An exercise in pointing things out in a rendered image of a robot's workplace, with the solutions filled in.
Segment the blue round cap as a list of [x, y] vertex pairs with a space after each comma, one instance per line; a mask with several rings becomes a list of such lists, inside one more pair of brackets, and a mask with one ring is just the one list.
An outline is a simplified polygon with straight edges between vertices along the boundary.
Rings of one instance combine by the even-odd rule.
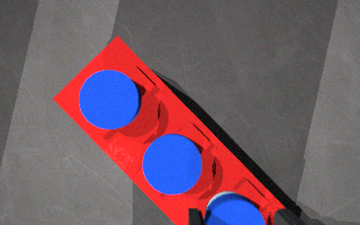
[[139, 114], [141, 93], [135, 82], [115, 70], [91, 75], [79, 93], [84, 118], [101, 129], [117, 129], [132, 122]]
[[255, 205], [237, 193], [216, 197], [208, 205], [204, 215], [205, 225], [265, 225]]
[[202, 159], [189, 138], [169, 133], [149, 145], [142, 167], [145, 179], [152, 188], [164, 194], [180, 194], [197, 183]]

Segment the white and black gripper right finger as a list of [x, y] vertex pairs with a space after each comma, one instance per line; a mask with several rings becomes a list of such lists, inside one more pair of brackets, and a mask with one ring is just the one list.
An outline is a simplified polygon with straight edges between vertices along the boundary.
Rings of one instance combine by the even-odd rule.
[[274, 225], [307, 225], [288, 208], [279, 208], [274, 212]]

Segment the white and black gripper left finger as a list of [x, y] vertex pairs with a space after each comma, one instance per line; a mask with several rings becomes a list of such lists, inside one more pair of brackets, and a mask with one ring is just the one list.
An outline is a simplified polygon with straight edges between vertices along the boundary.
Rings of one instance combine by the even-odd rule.
[[201, 210], [198, 208], [188, 209], [188, 225], [205, 225]]

